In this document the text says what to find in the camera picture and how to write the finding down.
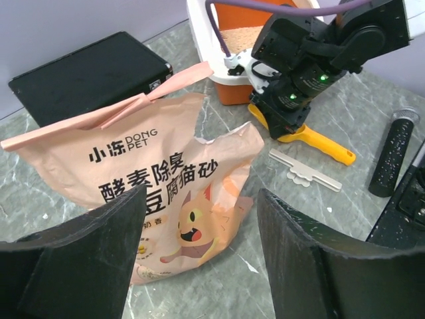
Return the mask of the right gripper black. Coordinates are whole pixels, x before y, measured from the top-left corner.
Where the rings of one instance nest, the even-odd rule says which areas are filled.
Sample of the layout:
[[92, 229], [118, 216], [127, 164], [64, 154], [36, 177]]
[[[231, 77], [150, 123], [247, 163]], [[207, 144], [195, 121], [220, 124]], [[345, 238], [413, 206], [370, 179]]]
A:
[[295, 133], [311, 101], [345, 75], [330, 64], [336, 52], [330, 41], [329, 25], [315, 17], [272, 15], [260, 31], [252, 57], [277, 73], [251, 102], [273, 139]]

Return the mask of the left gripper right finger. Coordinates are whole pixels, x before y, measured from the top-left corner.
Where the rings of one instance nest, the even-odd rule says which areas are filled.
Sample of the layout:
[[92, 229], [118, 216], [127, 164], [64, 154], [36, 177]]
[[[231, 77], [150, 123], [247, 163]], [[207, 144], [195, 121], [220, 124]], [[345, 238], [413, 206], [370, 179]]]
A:
[[424, 247], [354, 239], [265, 188], [257, 217], [276, 318], [424, 317]]

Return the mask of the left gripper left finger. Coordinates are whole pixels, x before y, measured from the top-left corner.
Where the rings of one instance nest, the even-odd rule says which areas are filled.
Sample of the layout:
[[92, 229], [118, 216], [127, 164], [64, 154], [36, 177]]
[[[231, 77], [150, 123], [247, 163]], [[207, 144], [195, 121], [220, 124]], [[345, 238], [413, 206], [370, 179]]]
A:
[[1, 317], [121, 318], [146, 197], [139, 185], [55, 227], [1, 242]]

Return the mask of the yellow plastic litter scoop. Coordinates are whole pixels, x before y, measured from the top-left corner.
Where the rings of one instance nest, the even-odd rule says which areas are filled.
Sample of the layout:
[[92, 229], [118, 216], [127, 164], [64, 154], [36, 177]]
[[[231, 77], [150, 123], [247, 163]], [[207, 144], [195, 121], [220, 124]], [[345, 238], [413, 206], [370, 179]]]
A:
[[308, 128], [305, 124], [291, 130], [288, 122], [273, 108], [266, 107], [262, 110], [259, 106], [249, 104], [248, 110], [269, 131], [273, 140], [282, 143], [302, 141], [345, 165], [351, 165], [356, 160], [356, 155], [352, 151]]

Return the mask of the beige bag sealing clip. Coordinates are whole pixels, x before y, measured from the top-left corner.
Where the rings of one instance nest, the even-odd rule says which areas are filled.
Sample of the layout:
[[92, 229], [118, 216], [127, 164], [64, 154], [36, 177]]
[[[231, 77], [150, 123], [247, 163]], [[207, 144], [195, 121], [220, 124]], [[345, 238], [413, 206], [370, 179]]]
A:
[[287, 178], [292, 180], [296, 185], [309, 187], [311, 182], [314, 181], [326, 188], [338, 193], [342, 189], [342, 184], [333, 178], [301, 163], [300, 161], [279, 152], [278, 150], [271, 149], [268, 155], [273, 160], [278, 161], [289, 167]]

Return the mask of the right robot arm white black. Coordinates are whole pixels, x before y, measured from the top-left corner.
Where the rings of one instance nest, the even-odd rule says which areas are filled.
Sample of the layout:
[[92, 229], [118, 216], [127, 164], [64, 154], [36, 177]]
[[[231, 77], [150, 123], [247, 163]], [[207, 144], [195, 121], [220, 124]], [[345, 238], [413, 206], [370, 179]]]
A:
[[263, 26], [252, 58], [277, 73], [250, 101], [273, 139], [295, 133], [311, 101], [345, 76], [360, 73], [373, 58], [408, 46], [403, 1], [371, 1], [336, 15], [330, 24], [317, 17], [274, 13]]

